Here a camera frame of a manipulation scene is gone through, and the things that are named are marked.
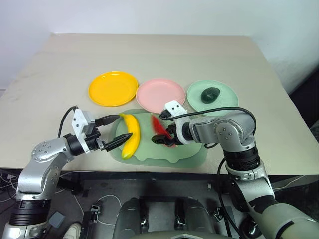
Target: yellow banana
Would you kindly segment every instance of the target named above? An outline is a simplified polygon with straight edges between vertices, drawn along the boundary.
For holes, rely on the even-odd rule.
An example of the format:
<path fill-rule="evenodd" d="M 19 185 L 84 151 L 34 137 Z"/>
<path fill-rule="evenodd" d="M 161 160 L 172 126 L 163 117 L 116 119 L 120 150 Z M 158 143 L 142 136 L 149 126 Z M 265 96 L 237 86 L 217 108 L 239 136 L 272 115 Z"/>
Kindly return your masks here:
<path fill-rule="evenodd" d="M 123 113 L 119 115 L 123 117 L 124 123 L 128 128 L 128 133 L 133 134 L 129 140 L 125 142 L 122 150 L 122 159 L 127 160 L 132 157 L 139 146 L 141 139 L 140 127 L 137 119 L 133 115 Z"/>

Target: black cable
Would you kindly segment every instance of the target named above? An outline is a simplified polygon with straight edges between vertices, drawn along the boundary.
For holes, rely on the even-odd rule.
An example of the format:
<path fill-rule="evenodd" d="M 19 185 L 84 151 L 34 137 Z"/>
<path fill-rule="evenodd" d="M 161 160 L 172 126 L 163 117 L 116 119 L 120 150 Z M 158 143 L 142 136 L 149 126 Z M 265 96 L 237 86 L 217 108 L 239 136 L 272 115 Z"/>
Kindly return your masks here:
<path fill-rule="evenodd" d="M 195 115 L 205 114 L 205 113 L 209 113 L 209 112 L 224 111 L 224 110 L 237 110 L 237 111 L 242 111 L 242 112 L 249 114 L 250 117 L 253 119 L 254 124 L 255 124 L 254 131 L 253 131 L 253 134 L 255 134 L 255 132 L 256 132 L 256 118 L 255 118 L 255 116 L 249 110 L 247 110 L 245 108 L 241 108 L 241 107 L 220 107 L 220 108 L 214 108 L 214 109 L 209 109 L 209 110 L 205 110 L 205 111 L 191 112 L 191 113 L 187 113 L 187 114 L 183 114 L 183 115 L 179 115 L 179 116 L 175 116 L 175 117 L 169 117 L 169 118 L 162 118 L 161 116 L 159 116 L 159 118 L 161 120 L 175 120 L 175 119 L 186 117 L 186 116 L 195 116 Z"/>
<path fill-rule="evenodd" d="M 77 106 L 72 106 L 70 107 L 64 114 L 64 116 L 62 117 L 61 123 L 60 123 L 60 128 L 59 128 L 59 133 L 58 133 L 58 138 L 61 137 L 61 133 L 62 133 L 62 127 L 63 127 L 63 123 L 65 121 L 65 118 L 68 116 L 68 114 L 73 110 L 75 111 L 75 109 L 77 109 Z"/>
<path fill-rule="evenodd" d="M 0 188 L 0 191 L 1 191 L 0 195 L 6 193 L 9 189 L 14 189 L 14 188 L 13 188 L 11 185 L 6 185 L 6 186 Z"/>
<path fill-rule="evenodd" d="M 15 205 L 15 202 L 14 202 L 11 206 L 9 206 L 9 207 L 5 208 L 4 210 L 2 210 L 2 211 L 0 212 L 0 215 L 1 215 L 2 213 L 4 213 L 6 210 L 8 210 L 9 208 L 13 207 L 14 205 Z"/>
<path fill-rule="evenodd" d="M 234 221 L 231 219 L 231 217 L 229 216 L 227 210 L 226 210 L 226 207 L 225 207 L 225 204 L 224 204 L 224 201 L 223 201 L 223 198 L 221 196 L 221 185 L 220 185 L 220 170 L 221 170 L 221 167 L 223 166 L 224 162 L 226 161 L 226 158 L 223 158 L 223 160 L 220 162 L 219 166 L 218 166 L 218 169 L 217 169 L 217 194 L 218 194 L 218 198 L 219 198 L 219 201 L 220 201 L 220 205 L 224 211 L 224 217 L 227 218 L 227 220 L 230 222 L 230 224 L 233 226 L 233 228 L 235 229 L 235 231 L 238 233 L 239 237 L 240 238 L 245 238 L 244 235 L 240 232 L 240 230 L 238 229 L 238 227 L 236 226 L 236 224 L 234 223 Z"/>
<path fill-rule="evenodd" d="M 229 223 L 228 223 L 228 220 L 226 217 L 224 217 L 224 222 L 225 222 L 225 226 L 226 226 L 227 235 L 230 238 L 232 238 L 233 236 L 231 235 L 230 226 L 229 226 Z"/>
<path fill-rule="evenodd" d="M 204 147 L 207 148 L 207 149 L 214 148 L 214 147 L 216 147 L 218 145 L 218 143 L 215 143 L 212 146 L 209 146 L 209 145 L 210 145 L 210 143 L 206 143 L 206 144 L 204 144 Z"/>

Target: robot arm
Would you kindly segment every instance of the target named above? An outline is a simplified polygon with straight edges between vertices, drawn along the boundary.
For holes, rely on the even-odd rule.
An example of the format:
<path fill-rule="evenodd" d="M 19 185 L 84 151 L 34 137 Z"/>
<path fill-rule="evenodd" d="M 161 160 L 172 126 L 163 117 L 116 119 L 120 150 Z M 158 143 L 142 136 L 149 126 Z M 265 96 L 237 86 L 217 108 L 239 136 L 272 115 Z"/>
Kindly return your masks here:
<path fill-rule="evenodd" d="M 132 134 L 123 134 L 113 141 L 100 140 L 98 127 L 107 125 L 120 116 L 111 115 L 94 120 L 89 112 L 76 109 L 72 126 L 75 135 L 45 141 L 31 153 L 31 161 L 19 176 L 16 203 L 2 239 L 40 238 L 47 227 L 47 216 L 60 172 L 74 156 L 100 149 L 110 151 Z"/>
<path fill-rule="evenodd" d="M 275 200 L 264 164 L 258 155 L 253 135 L 255 120 L 251 115 L 232 111 L 222 117 L 176 117 L 186 112 L 177 101 L 172 101 L 165 105 L 160 117 L 163 120 L 175 118 L 174 125 L 169 128 L 177 144 L 196 142 L 221 145 L 230 176 L 227 184 L 232 201 L 238 210 L 248 212 L 254 218 L 265 238 L 317 238 L 318 222 L 293 206 Z M 158 144 L 171 143 L 161 135 L 154 136 L 152 140 Z"/>

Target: table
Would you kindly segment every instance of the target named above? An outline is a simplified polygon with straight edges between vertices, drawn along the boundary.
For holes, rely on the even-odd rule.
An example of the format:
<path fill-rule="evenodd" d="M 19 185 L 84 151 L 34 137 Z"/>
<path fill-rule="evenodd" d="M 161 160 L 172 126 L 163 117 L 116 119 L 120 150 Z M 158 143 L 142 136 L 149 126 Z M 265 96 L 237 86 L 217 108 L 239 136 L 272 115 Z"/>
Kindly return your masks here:
<path fill-rule="evenodd" d="M 34 146 L 57 137 L 61 117 L 72 105 L 96 118 L 140 109 L 136 99 L 120 107 L 89 99 L 91 80 L 114 70 L 134 75 L 139 83 L 171 78 L 185 89 L 202 79 L 228 84 L 239 105 L 256 116 L 256 143 L 269 174 L 319 173 L 318 143 L 250 38 L 119 34 L 53 34 L 30 59 L 0 98 L 0 168 L 25 167 Z M 62 135 L 69 132 L 71 116 Z M 216 173 L 222 157 L 217 147 L 201 166 L 180 169 L 123 164 L 95 151 L 76 157 L 64 170 Z"/>

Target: green tray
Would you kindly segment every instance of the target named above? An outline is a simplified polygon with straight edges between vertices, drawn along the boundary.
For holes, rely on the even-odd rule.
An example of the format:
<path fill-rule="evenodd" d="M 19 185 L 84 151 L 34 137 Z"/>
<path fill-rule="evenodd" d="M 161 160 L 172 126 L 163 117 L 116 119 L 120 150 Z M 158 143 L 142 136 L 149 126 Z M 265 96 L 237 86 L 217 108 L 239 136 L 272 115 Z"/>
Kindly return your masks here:
<path fill-rule="evenodd" d="M 207 149 L 202 144 L 179 145 L 175 148 L 156 145 L 151 141 L 154 136 L 151 127 L 151 114 L 148 111 L 137 109 L 124 111 L 125 114 L 133 114 L 140 125 L 141 141 L 135 154 L 128 160 L 122 160 L 121 153 L 123 145 L 110 151 L 111 156 L 118 162 L 134 165 L 194 168 L 200 166 L 207 156 Z M 172 122 L 165 121 L 164 126 Z M 113 123 L 109 140 L 116 136 L 127 133 L 123 119 Z"/>

